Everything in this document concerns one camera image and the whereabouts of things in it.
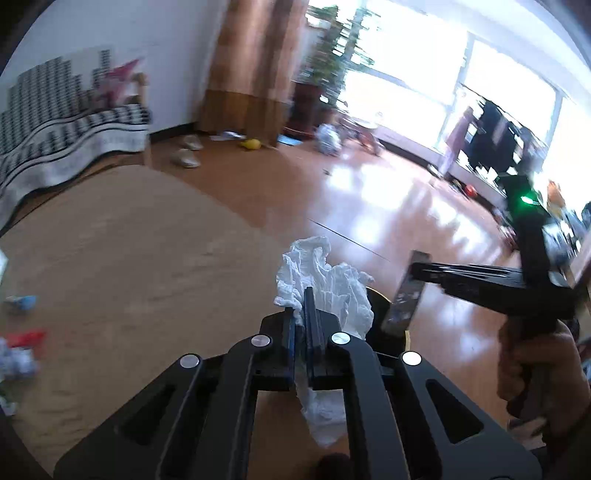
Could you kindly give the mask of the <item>person right hand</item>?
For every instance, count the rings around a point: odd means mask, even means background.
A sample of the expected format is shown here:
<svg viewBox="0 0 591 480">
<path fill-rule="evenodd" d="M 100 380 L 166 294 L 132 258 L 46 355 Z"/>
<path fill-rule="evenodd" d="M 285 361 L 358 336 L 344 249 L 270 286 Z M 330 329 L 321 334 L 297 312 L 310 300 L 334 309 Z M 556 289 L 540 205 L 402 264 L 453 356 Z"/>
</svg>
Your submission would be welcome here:
<svg viewBox="0 0 591 480">
<path fill-rule="evenodd" d="M 567 432 L 590 407 L 590 385 L 568 327 L 559 321 L 548 335 L 520 340 L 517 326 L 508 320 L 499 342 L 498 396 L 509 402 L 524 392 L 533 394 L 547 430 Z"/>
</svg>

